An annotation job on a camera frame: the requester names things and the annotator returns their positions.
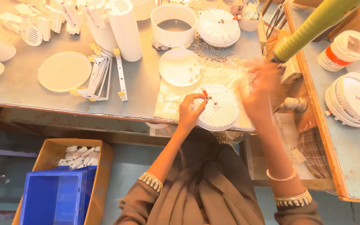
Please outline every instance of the workbench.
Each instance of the workbench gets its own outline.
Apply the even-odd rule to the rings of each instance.
[[[296,8],[291,3],[285,4],[285,13],[291,33],[295,32],[313,12],[314,8]],[[326,116],[324,102],[326,89],[346,69],[329,72],[317,62],[317,57],[331,42],[322,40],[309,43],[298,54],[314,117],[320,130],[327,159],[332,170],[333,180],[339,199],[360,202],[360,128],[342,125],[333,115]]]
[[[17,14],[14,6],[19,3],[0,0],[2,6],[0,14],[3,12]],[[122,102],[117,95],[120,85],[116,62],[114,62],[109,100],[91,102],[86,98],[71,95],[69,92],[49,91],[40,84],[37,78],[40,65],[54,54],[65,51],[76,51],[85,56],[94,54],[89,44],[95,43],[95,41],[86,24],[82,25],[79,35],[70,35],[66,31],[65,23],[62,25],[60,34],[51,31],[50,41],[43,41],[40,46],[33,47],[26,44],[19,34],[7,30],[0,20],[0,26],[12,37],[9,42],[17,49],[17,53],[12,59],[3,62],[5,70],[0,76],[0,107],[142,122],[162,122],[154,117],[154,110],[161,79],[158,61],[166,51],[158,51],[152,46],[150,19],[138,21],[137,24],[143,57],[136,62],[123,60],[128,101]],[[261,56],[258,32],[241,31],[239,40],[231,47],[221,50],[220,53],[239,55],[242,59]]]

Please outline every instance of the checkered cloth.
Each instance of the checkered cloth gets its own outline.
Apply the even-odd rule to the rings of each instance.
[[[326,179],[332,177],[323,142],[317,127],[299,134],[298,150],[306,158],[305,164],[315,178]]]
[[[158,49],[158,50],[163,50],[163,51],[165,51],[165,50],[169,49],[169,47],[164,46],[163,44],[159,43],[159,42],[158,42],[157,40],[155,40],[154,38],[152,38],[151,43],[152,43],[153,46],[154,46],[156,49]]]

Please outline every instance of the red label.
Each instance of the red label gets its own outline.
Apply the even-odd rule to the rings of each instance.
[[[344,61],[340,58],[337,57],[336,54],[334,54],[334,52],[331,50],[331,47],[328,46],[327,49],[326,49],[326,56],[327,58],[329,58],[333,63],[339,65],[339,66],[347,66],[349,64],[351,64],[352,62],[347,62],[347,61]]]

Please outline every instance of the floor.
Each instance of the floor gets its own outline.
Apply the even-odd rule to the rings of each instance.
[[[32,135],[0,132],[0,149],[37,152],[43,139]],[[141,145],[112,145],[114,161],[106,197],[102,225],[111,225],[121,213],[118,203],[137,178],[154,162],[162,147]],[[35,158],[0,156],[0,210],[15,210],[23,194],[26,173],[32,170]],[[274,220],[276,207],[270,187],[255,187],[257,201],[262,209],[266,225],[277,224]],[[332,194],[311,191],[318,202],[319,213],[326,225],[360,225],[360,203],[342,202]],[[0,220],[0,225],[10,225],[12,219]]]

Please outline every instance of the plastic sheet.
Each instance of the plastic sheet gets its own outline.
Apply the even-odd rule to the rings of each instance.
[[[217,62],[209,57],[203,59],[204,71],[201,79],[188,87],[176,87],[161,80],[154,116],[167,122],[176,122],[179,118],[179,105],[184,97],[204,84],[221,84],[231,89],[241,100],[252,91],[253,74],[249,71],[264,62],[260,56],[250,60],[241,60],[238,56],[229,56],[226,62]],[[251,120],[240,103],[240,117],[231,130],[253,132]]]

